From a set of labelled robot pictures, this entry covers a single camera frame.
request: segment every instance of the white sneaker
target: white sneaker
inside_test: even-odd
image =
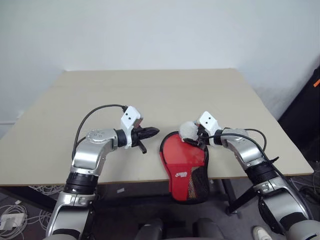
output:
[[[267,231],[260,226],[255,226],[252,230],[252,234],[254,240],[272,240]]]

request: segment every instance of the white wall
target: white wall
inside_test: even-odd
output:
[[[119,69],[236,68],[278,118],[319,64],[319,13],[319,0],[1,0],[0,122],[63,70]]]

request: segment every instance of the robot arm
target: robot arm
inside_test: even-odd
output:
[[[288,240],[315,240],[320,237],[320,223],[310,220],[307,209],[297,192],[278,174],[267,156],[244,129],[221,129],[217,120],[207,111],[194,123],[198,126],[198,144],[222,145],[231,150],[253,183],[253,191],[259,196],[258,208],[270,228],[285,234]],[[188,135],[185,142],[195,144]]]
[[[71,163],[64,190],[59,194],[46,230],[48,239],[89,239],[95,211],[95,189],[106,156],[118,147],[139,146],[146,153],[142,139],[156,135],[155,127],[140,127],[140,113],[129,106],[121,118],[121,129],[94,129],[81,141]]]

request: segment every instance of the table top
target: table top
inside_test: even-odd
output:
[[[285,175],[311,174],[303,155],[235,69],[109,70],[63,73],[0,140],[0,185],[64,184],[70,170],[77,128],[93,108],[131,105],[143,115],[143,127],[160,133],[138,147],[118,148],[107,155],[99,183],[167,180],[159,156],[162,139],[180,124],[195,121],[204,111],[219,125],[254,128],[267,137],[266,154],[279,156],[275,165]],[[106,108],[84,124],[91,129],[120,128],[122,111]],[[251,134],[261,145],[263,139]],[[247,175],[234,154],[209,147],[208,176],[213,179]]]

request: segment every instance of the black cable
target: black cable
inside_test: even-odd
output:
[[[279,176],[292,188],[293,191],[295,191],[295,193],[297,194],[297,196],[300,198],[301,202],[304,204],[304,207],[309,215],[309,218],[311,220],[314,219],[305,199],[301,196],[300,192],[298,190],[296,190],[292,184],[286,179],[286,177],[278,170],[278,168],[273,165],[273,163],[271,162],[271,160],[267,157],[267,155],[265,154],[265,152],[263,151],[263,149],[261,148],[261,146],[259,145],[259,143],[257,143],[255,140],[253,140],[251,137],[242,135],[242,134],[237,134],[237,133],[222,133],[222,134],[215,134],[213,136],[207,136],[207,137],[203,137],[204,139],[212,139],[212,138],[219,138],[219,137],[223,137],[223,136],[235,136],[235,137],[241,137],[244,139],[247,139],[249,141],[251,141],[254,145],[256,145],[256,147],[259,149],[259,151],[261,152],[262,156],[264,157],[264,159],[267,161],[267,163],[269,163],[272,168],[279,174]]]
[[[264,144],[263,144],[263,148],[262,150],[265,151],[266,150],[266,147],[267,147],[267,138],[266,138],[266,135],[264,135],[264,133],[258,129],[254,129],[254,128],[245,128],[244,130],[246,131],[254,131],[254,132],[257,132],[259,133],[262,137],[263,137],[263,140],[264,140]]]
[[[77,149],[77,146],[78,144],[84,140],[84,138],[82,138],[80,141],[78,141],[79,139],[79,135],[80,135],[80,131],[81,131],[81,128],[82,126],[84,125],[85,121],[87,120],[88,117],[90,117],[91,114],[93,114],[95,111],[99,110],[99,109],[103,109],[103,108],[109,108],[109,107],[120,107],[122,108],[123,112],[125,112],[127,110],[127,106],[125,105],[120,105],[120,104],[108,104],[108,105],[102,105],[102,106],[98,106],[96,107],[95,109],[91,110],[81,121],[79,127],[78,127],[78,130],[76,131],[76,134],[75,134],[75,138],[74,138],[74,143],[73,143],[73,149],[72,149],[72,159],[74,159],[75,157],[75,154],[76,154],[76,149]]]

